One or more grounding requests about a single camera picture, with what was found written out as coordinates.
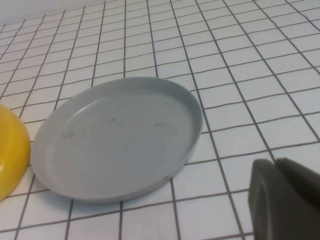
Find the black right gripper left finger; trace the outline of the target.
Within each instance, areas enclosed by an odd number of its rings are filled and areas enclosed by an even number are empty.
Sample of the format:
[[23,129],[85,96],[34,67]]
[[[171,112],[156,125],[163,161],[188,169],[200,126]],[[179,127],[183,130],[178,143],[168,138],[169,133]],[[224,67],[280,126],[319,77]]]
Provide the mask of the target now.
[[256,240],[318,240],[320,200],[304,199],[275,163],[252,164],[248,205]]

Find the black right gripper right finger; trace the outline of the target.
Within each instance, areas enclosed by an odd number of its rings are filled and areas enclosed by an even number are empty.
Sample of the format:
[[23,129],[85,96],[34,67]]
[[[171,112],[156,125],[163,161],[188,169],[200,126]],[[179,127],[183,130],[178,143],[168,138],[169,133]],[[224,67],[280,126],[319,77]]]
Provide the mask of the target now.
[[320,174],[289,159],[278,158],[277,168],[293,188],[306,200],[320,199]]

